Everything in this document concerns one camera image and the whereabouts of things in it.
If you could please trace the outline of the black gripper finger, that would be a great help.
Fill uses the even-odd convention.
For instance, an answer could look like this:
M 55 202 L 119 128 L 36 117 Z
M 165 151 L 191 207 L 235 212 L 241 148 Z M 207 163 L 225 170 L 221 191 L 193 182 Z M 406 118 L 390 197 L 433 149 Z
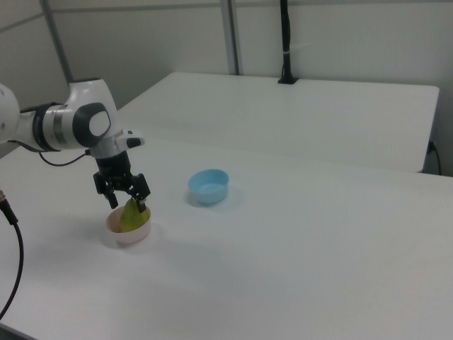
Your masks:
M 116 208 L 118 206 L 118 202 L 113 184 L 108 181 L 100 172 L 97 172 L 93 175 L 93 180 L 97 193 L 105 197 L 105 199 L 109 202 L 111 209 Z
M 126 193 L 134 199 L 138 212 L 146 210 L 145 201 L 151 194 L 148 183 L 143 174 L 131 175 L 128 178 Z

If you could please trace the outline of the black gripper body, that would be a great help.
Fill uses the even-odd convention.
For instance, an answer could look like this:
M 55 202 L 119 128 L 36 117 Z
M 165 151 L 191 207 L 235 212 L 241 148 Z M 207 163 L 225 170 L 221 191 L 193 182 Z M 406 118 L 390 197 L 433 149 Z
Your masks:
M 113 157 L 96 159 L 98 172 L 94 174 L 96 186 L 104 187 L 109 183 L 113 187 L 130 187 L 131 164 L 126 151 Z

